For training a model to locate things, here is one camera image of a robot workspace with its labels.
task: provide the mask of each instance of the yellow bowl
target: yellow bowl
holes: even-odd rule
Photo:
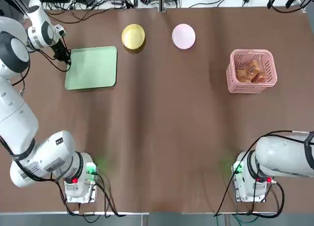
[[[145,31],[140,25],[128,25],[122,32],[122,43],[130,50],[136,50],[140,48],[144,40]]]

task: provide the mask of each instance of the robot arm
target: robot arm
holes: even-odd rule
[[[32,26],[28,28],[28,45],[34,50],[51,47],[54,57],[66,64],[71,64],[71,52],[63,45],[61,38],[66,30],[61,25],[53,26],[44,10],[38,5],[27,10]]]
[[[260,202],[265,196],[266,184],[271,183],[274,176],[314,177],[313,146],[303,143],[311,139],[308,134],[287,136],[301,143],[275,136],[262,137],[255,150],[240,162],[245,155],[242,152],[232,168],[234,171],[240,164],[234,177],[236,200]]]
[[[32,46],[36,49],[38,46],[56,46],[61,50],[58,44],[62,44],[60,37],[65,31],[56,31],[63,28],[52,26],[47,17],[36,18],[35,14],[43,13],[40,8],[34,7],[31,12],[34,26],[28,29],[32,33],[28,42],[33,39],[35,44]],[[95,201],[96,186],[86,180],[94,179],[88,168],[95,169],[96,166],[88,154],[75,151],[75,142],[69,132],[55,133],[41,144],[35,142],[37,118],[9,81],[30,65],[26,46],[27,34],[23,26],[13,19],[0,17],[0,140],[13,159],[10,168],[12,182],[18,187],[35,182],[20,169],[19,164],[37,177],[54,173],[57,180],[64,178],[68,201]]]

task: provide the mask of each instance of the brown tablecloth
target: brown tablecloth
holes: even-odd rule
[[[57,17],[75,20],[68,12]],[[133,23],[146,33],[140,53],[121,42],[123,29]],[[180,23],[196,32],[189,50],[172,43]],[[33,53],[25,101],[39,121],[36,140],[70,131],[77,150],[89,153],[108,175],[120,212],[214,212],[241,150],[272,130],[313,130],[314,42],[305,14],[266,8],[110,10],[62,25],[71,49],[117,47],[117,83],[67,91],[65,74]],[[230,94],[226,68],[234,49],[269,50],[277,84],[259,95]],[[1,212],[65,211],[54,184],[20,189],[10,180],[11,159],[4,149],[0,160]],[[285,212],[313,212],[313,179],[278,181],[286,192]],[[272,198],[256,204],[256,211],[276,211]],[[97,202],[83,211],[104,211],[103,199],[99,192]],[[222,212],[235,211],[230,189]]]

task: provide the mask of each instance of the pink plastic basket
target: pink plastic basket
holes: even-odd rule
[[[236,68],[244,67],[252,60],[258,60],[265,70],[265,83],[242,83],[236,78]],[[230,55],[230,64],[227,68],[228,90],[230,93],[258,94],[277,82],[276,68],[273,55],[267,50],[234,50]]]

